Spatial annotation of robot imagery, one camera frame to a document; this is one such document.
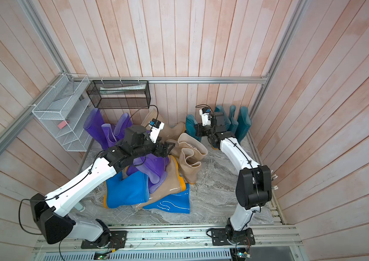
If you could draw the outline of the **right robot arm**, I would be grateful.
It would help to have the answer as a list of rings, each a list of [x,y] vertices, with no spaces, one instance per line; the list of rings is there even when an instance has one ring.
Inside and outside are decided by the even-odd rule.
[[[225,228],[211,229],[213,245],[254,244],[249,223],[256,213],[272,199],[271,170],[255,162],[240,146],[235,135],[226,130],[225,115],[209,107],[199,110],[202,123],[194,125],[197,137],[207,137],[209,143],[221,150],[235,167],[238,179],[238,205],[228,218]]]

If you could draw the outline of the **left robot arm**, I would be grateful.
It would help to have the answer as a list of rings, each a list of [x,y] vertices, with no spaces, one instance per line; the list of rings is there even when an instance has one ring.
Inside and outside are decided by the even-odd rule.
[[[89,241],[97,248],[111,241],[111,231],[99,219],[87,220],[70,215],[70,211],[88,193],[126,167],[139,167],[150,154],[165,158],[173,149],[171,142],[162,142],[159,133],[164,123],[152,119],[150,129],[133,125],[114,146],[97,154],[94,162],[81,174],[60,188],[28,199],[34,223],[48,244],[60,243],[66,238]]]

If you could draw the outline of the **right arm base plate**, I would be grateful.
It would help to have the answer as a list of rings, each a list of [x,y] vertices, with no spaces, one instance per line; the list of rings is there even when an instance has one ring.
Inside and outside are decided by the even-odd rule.
[[[251,228],[235,231],[231,226],[225,228],[209,228],[206,235],[212,239],[214,246],[255,245],[255,237]]]

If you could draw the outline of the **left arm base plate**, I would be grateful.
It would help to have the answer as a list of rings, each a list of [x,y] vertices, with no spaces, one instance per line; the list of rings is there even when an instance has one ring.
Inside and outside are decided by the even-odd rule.
[[[94,242],[83,240],[81,249],[122,249],[125,248],[127,234],[127,231],[104,232]]]

